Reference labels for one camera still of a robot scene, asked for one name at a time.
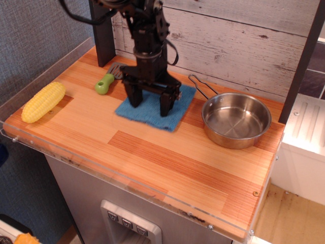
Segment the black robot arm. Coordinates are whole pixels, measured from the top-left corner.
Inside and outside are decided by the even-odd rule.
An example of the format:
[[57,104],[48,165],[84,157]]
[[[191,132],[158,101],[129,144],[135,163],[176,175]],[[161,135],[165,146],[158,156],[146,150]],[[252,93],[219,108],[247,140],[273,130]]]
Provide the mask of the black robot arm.
[[174,102],[180,99],[181,82],[168,71],[167,39],[169,23],[165,20],[162,1],[96,1],[101,7],[118,11],[126,20],[134,41],[136,66],[122,66],[122,82],[129,102],[138,107],[143,91],[160,96],[160,114],[168,115]]

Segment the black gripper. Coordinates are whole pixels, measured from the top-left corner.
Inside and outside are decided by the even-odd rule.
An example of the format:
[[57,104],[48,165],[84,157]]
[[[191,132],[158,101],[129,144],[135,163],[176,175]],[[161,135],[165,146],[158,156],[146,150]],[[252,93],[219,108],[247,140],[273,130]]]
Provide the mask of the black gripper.
[[181,97],[181,82],[167,72],[167,59],[163,56],[137,58],[136,66],[122,66],[122,83],[133,107],[143,101],[142,90],[160,95],[160,115],[165,117]]

